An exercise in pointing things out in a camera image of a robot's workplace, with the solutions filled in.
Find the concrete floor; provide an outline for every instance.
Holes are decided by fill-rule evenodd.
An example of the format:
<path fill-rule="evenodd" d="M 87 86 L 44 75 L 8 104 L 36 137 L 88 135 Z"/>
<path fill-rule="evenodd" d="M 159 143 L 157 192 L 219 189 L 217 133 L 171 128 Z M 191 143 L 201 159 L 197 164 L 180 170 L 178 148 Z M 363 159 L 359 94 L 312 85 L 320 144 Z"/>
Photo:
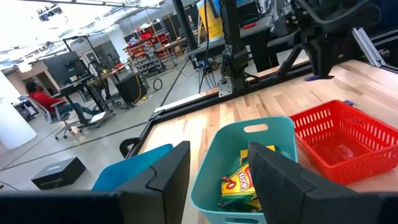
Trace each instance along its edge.
<path fill-rule="evenodd" d="M 288 55 L 288 52 L 280 53 L 278 55 L 280 63 Z M 184 63 L 184 58 L 180 57 L 177 67 L 181 69 Z M 253 62 L 249 63 L 246 71 L 248 73 L 256 73 Z M 163 81 L 163 88 L 159 91 L 154 91 L 152 88 L 156 77 L 148 78 L 147 81 L 150 88 L 147 95 L 152 95 L 149 100 L 129 110 L 116 109 L 117 115 L 115 117 L 108 115 L 108 119 L 101 123 L 99 129 L 85 128 L 83 133 L 77 133 L 73 136 L 68 134 L 68 139 L 62 139 L 62 136 L 60 136 L 61 140 L 59 141 L 54 139 L 53 135 L 62 127 L 62 124 L 50 125 L 44 120 L 43 116 L 36 117 L 36 119 L 29 123 L 37 133 L 37 136 L 33 140 L 11 151 L 0 145 L 0 182 L 5 182 L 18 190 L 38 190 L 30 180 L 41 169 L 54 162 L 78 157 L 84 163 L 87 170 L 73 185 L 57 190 L 91 189 L 100 172 L 105 167 L 123 160 L 119 152 L 119 144 L 126 138 L 136 137 L 141 134 L 152 112 L 164 101 L 178 73 L 177 69 L 170 68 L 164 73 L 159 74 L 157 77 Z M 215 71 L 214 75 L 216 82 L 220 80 L 220 69 Z M 113 85 L 111 85 L 111 89 L 113 93 L 117 92 L 117 89 Z M 201 90 L 205 91 L 206 89 L 209 89 L 209 87 L 204 82 Z M 198 74 L 195 73 L 189 62 L 175 82 L 164 104 L 166 105 L 197 94 L 198 90 Z M 77 94 L 72 95 L 72 99 L 85 106 L 94 106 L 92 101 L 83 103 Z M 76 120 L 74 113 L 71 116 L 71 120 Z M 2 190 L 14 189 L 5 186 Z"/>

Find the storage bin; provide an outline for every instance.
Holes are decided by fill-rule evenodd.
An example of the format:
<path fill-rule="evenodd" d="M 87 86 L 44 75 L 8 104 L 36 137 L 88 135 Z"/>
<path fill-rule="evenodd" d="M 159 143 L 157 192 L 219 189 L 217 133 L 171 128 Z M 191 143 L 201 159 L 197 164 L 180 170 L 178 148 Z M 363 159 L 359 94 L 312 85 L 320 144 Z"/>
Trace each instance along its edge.
<path fill-rule="evenodd" d="M 245 131 L 246 127 L 263 124 L 267 130 Z M 229 212 L 218 206 L 221 177 L 237 171 L 240 150 L 247 149 L 251 141 L 275 145 L 284 156 L 297 162 L 293 121 L 288 117 L 253 119 L 221 128 L 210 144 L 191 191 L 192 203 L 211 223 L 266 223 L 262 213 Z"/>
<path fill-rule="evenodd" d="M 398 163 L 398 130 L 333 100 L 291 116 L 297 144 L 330 180 L 349 184 Z"/>

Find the person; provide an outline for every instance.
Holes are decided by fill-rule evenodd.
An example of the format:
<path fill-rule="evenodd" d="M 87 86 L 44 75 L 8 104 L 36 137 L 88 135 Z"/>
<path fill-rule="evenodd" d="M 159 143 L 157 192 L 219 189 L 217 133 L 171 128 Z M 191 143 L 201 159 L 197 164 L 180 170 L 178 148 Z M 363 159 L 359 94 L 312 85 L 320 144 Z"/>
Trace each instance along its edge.
<path fill-rule="evenodd" d="M 29 96 L 36 102 L 40 103 L 45 109 L 47 109 L 54 116 L 56 116 L 55 108 L 53 108 L 51 106 L 58 102 L 63 102 L 63 104 L 58 105 L 58 110 L 59 110 L 60 114 L 71 112 L 73 110 L 72 106 L 69 103 L 63 101 L 62 99 L 52 98 L 48 94 L 44 93 L 43 87 L 38 85 L 35 81 L 27 82 L 25 87 L 26 87 L 26 91 L 29 94 Z M 73 104 L 82 113 L 86 113 L 86 114 L 89 114 L 92 116 L 101 112 L 100 110 L 91 110 L 87 107 L 80 105 L 79 103 L 73 103 Z"/>

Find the red plastic basket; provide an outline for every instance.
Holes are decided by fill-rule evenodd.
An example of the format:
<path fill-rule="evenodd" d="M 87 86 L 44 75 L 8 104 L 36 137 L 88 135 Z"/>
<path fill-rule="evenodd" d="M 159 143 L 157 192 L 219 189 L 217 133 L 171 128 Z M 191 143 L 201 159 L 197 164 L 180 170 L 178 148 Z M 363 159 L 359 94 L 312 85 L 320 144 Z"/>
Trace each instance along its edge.
<path fill-rule="evenodd" d="M 398 130 L 333 100 L 291 116 L 298 146 L 325 177 L 349 184 L 398 163 Z"/>
<path fill-rule="evenodd" d="M 147 32 L 143 32 L 141 34 L 141 40 L 146 40 L 149 39 L 150 37 L 152 37 L 152 31 L 148 30 Z"/>

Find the black box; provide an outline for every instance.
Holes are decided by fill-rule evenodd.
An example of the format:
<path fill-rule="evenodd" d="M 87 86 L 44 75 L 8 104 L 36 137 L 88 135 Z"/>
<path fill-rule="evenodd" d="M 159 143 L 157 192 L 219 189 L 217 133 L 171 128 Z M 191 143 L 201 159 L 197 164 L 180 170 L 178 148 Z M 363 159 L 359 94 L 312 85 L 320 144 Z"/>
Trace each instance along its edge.
<path fill-rule="evenodd" d="M 136 75 L 133 73 L 120 80 L 116 84 L 116 88 L 126 103 L 135 103 L 147 94 L 147 89 L 142 83 L 142 80 L 139 76 L 137 80 Z"/>
<path fill-rule="evenodd" d="M 41 190 L 73 184 L 86 170 L 79 158 L 71 158 L 44 167 L 32 182 Z"/>

